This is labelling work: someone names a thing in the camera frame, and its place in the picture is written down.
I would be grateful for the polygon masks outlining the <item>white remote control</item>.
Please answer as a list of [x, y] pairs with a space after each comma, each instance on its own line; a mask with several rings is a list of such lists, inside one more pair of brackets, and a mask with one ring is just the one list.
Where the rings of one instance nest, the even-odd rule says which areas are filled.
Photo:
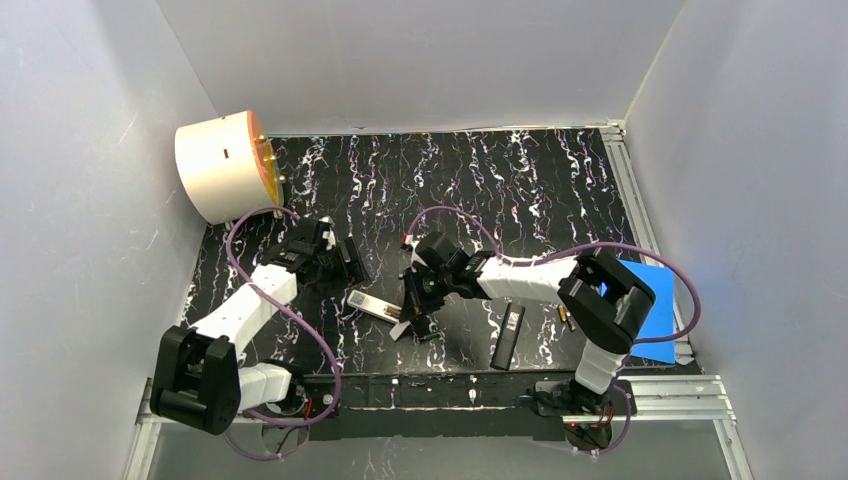
[[400, 307], [360, 290], [352, 290], [347, 296], [346, 303], [352, 308], [389, 322], [390, 324], [398, 324], [400, 322]]

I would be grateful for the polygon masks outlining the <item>white battery cover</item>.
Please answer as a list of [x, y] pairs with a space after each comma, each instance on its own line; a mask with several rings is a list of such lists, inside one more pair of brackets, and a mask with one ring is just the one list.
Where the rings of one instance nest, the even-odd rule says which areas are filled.
[[400, 340], [411, 327], [409, 321], [398, 321], [389, 330], [389, 337], [393, 342]]

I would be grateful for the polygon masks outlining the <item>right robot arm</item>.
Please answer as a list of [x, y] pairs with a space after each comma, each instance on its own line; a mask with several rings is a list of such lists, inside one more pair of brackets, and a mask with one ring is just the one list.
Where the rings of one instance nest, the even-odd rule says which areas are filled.
[[423, 237], [400, 276], [400, 319], [417, 337], [446, 297], [531, 300], [565, 309], [586, 343], [572, 379], [538, 392], [536, 401], [568, 413], [603, 411], [616, 373], [636, 343], [656, 301], [654, 291], [600, 247], [555, 260], [507, 261], [493, 251], [466, 253], [441, 232]]

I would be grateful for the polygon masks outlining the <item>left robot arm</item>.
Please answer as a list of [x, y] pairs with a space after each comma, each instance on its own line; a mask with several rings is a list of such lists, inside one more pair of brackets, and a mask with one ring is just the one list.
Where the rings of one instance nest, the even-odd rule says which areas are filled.
[[300, 294], [332, 297], [368, 278], [354, 240], [337, 238], [329, 218], [297, 220], [220, 306], [188, 327], [165, 331], [151, 411], [219, 435], [246, 410], [290, 400], [295, 389], [290, 367], [276, 360], [242, 367], [240, 355], [281, 307]]

